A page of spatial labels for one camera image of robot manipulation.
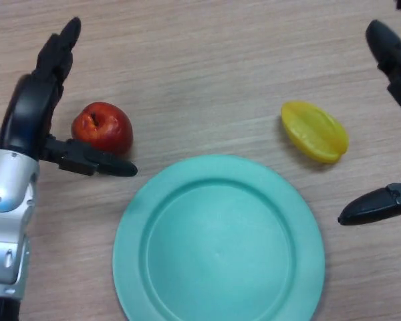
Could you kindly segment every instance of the starfruit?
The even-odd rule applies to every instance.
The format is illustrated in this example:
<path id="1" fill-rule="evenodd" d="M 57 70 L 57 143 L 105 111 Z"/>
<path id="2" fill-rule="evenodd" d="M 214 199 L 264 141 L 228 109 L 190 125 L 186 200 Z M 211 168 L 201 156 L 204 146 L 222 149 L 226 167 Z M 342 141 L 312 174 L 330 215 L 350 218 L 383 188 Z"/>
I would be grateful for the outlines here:
<path id="1" fill-rule="evenodd" d="M 315 161 L 334 164 L 348 150 L 349 137 L 345 128 L 314 104 L 286 102 L 281 118 L 294 145 Z"/>

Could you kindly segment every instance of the teal plate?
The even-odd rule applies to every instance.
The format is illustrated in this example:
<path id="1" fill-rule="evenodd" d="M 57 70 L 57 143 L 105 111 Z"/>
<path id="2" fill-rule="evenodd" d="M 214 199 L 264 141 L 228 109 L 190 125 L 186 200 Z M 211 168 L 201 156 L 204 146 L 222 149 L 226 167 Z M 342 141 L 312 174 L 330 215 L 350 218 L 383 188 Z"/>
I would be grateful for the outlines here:
<path id="1" fill-rule="evenodd" d="M 263 165 L 199 156 L 136 194 L 113 252 L 130 321 L 308 321 L 325 275 L 300 194 Z"/>

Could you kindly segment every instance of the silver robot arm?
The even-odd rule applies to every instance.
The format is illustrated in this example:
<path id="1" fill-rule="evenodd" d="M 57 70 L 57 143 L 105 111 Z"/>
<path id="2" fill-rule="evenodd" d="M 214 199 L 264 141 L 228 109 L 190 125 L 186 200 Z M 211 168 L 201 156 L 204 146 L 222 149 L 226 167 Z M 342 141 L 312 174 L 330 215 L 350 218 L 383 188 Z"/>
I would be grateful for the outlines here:
<path id="1" fill-rule="evenodd" d="M 29 238 L 25 234 L 36 204 L 39 163 L 11 150 L 0 150 L 0 313 L 17 320 L 28 273 Z"/>

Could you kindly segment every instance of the wood grain surface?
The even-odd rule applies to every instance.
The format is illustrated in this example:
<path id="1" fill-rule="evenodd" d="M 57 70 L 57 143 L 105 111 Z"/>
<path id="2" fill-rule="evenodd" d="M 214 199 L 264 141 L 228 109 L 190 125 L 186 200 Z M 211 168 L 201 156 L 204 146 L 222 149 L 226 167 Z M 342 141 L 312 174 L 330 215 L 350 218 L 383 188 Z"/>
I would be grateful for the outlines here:
<path id="1" fill-rule="evenodd" d="M 116 104 L 132 120 L 140 173 L 41 164 L 22 321 L 125 320 L 111 264 L 124 209 L 163 168 L 218 152 L 267 165 L 310 204 L 327 253 L 315 320 L 401 320 L 401 220 L 336 220 L 352 199 L 401 179 L 401 109 L 364 39 L 375 18 L 401 36 L 392 0 L 0 1 L 0 125 L 19 76 L 74 15 L 82 35 L 52 132 L 69 138 L 85 105 Z M 280 107 L 293 99 L 347 128 L 336 166 L 310 161 L 282 133 Z"/>

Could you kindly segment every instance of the red apple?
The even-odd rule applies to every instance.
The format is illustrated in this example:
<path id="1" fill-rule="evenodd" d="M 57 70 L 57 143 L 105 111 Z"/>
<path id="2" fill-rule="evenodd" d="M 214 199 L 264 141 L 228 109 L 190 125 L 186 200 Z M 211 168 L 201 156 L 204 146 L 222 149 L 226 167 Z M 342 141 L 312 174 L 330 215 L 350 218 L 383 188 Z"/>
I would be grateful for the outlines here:
<path id="1" fill-rule="evenodd" d="M 92 147 L 123 156 L 134 141 L 127 115 L 115 105 L 93 102 L 74 119 L 72 136 Z"/>

